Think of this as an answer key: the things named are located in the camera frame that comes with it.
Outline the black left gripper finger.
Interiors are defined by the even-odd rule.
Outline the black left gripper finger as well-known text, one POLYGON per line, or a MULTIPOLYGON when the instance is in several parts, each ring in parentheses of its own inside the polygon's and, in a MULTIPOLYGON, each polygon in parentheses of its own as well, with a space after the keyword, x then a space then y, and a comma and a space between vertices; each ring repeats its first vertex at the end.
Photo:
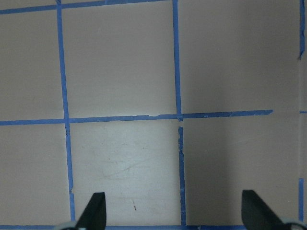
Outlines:
POLYGON ((106 226, 106 197, 105 193, 94 193, 86 208, 78 219, 76 227, 105 227, 106 226))

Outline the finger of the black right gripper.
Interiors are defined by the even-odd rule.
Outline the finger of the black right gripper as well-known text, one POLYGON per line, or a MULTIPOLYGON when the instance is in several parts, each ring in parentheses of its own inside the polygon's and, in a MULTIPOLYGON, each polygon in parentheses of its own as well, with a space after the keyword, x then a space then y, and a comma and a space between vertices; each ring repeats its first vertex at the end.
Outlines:
POLYGON ((254 190, 243 190, 241 219, 244 226, 282 226, 282 220, 254 190))

